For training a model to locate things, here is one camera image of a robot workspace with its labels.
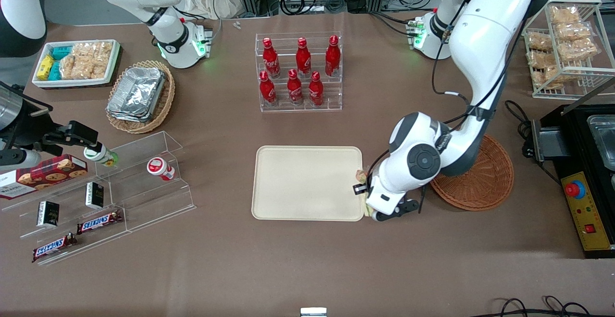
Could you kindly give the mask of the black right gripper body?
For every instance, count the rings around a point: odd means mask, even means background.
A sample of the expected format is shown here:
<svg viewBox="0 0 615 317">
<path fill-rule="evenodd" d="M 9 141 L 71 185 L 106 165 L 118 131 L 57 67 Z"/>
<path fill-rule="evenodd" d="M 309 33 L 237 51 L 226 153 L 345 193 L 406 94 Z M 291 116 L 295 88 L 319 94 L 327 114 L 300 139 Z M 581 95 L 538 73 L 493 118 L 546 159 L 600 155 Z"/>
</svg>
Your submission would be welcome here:
<svg viewBox="0 0 615 317">
<path fill-rule="evenodd" d="M 33 148 L 46 133 L 54 131 L 53 107 L 24 95 L 24 86 L 1 83 L 0 127 L 3 149 Z"/>
</svg>

